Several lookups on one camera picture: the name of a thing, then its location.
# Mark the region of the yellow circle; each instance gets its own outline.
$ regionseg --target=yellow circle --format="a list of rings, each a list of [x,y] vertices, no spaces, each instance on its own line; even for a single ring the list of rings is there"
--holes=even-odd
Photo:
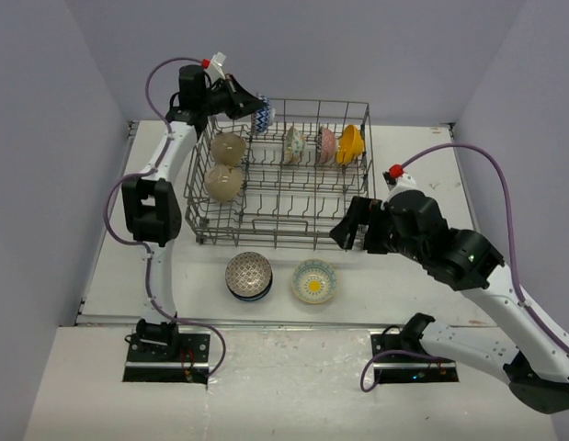
[[[319,289],[321,289],[321,284],[319,282],[317,282],[316,280],[311,280],[309,282],[309,290],[312,292],[316,292]]]

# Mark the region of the blue and white patterned bowl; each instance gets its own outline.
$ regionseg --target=blue and white patterned bowl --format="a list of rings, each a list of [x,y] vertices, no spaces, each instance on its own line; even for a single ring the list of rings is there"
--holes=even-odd
[[[258,94],[257,97],[261,99],[266,105],[254,112],[251,116],[251,134],[258,135],[264,133],[269,126],[274,122],[276,111],[272,107],[267,97]]]
[[[292,291],[306,303],[328,301],[333,297],[336,288],[336,271],[323,260],[305,260],[292,274]]]

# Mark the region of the beige bowl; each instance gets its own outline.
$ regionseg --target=beige bowl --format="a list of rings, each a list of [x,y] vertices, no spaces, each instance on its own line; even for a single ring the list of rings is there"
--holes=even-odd
[[[204,175],[204,187],[209,196],[219,203],[227,202],[237,196],[244,182],[238,168],[217,164]]]
[[[235,167],[245,153],[245,140],[234,133],[219,133],[212,141],[211,153],[217,164]]]

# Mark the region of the gray wall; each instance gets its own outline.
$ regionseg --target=gray wall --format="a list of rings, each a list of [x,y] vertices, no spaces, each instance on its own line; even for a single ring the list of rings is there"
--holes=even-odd
[[[456,129],[505,169],[523,284],[569,331],[569,0],[525,4]],[[481,230],[506,250],[495,173],[460,158]],[[569,440],[569,413],[554,421]]]
[[[121,109],[150,118],[143,80],[163,59],[227,55],[269,96],[369,101],[375,121],[455,120],[523,0],[67,0]],[[176,90],[176,70],[154,84]]]
[[[0,1],[0,441],[74,319],[126,123],[62,0]]]

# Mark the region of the rack wire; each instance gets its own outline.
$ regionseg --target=rack wire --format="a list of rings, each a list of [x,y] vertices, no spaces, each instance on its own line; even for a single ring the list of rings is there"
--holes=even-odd
[[[338,249],[329,231],[344,217],[354,196],[376,197],[370,105],[368,103],[270,98],[274,124],[252,135],[250,119],[211,119],[192,152],[184,188],[186,222],[198,243]],[[346,166],[318,164],[317,136],[326,127],[339,138],[349,124],[359,127],[364,153]],[[284,164],[284,140],[294,126],[307,146],[297,164]],[[204,186],[214,165],[211,143],[233,132],[247,142],[241,163],[244,183],[236,198],[219,204]]]

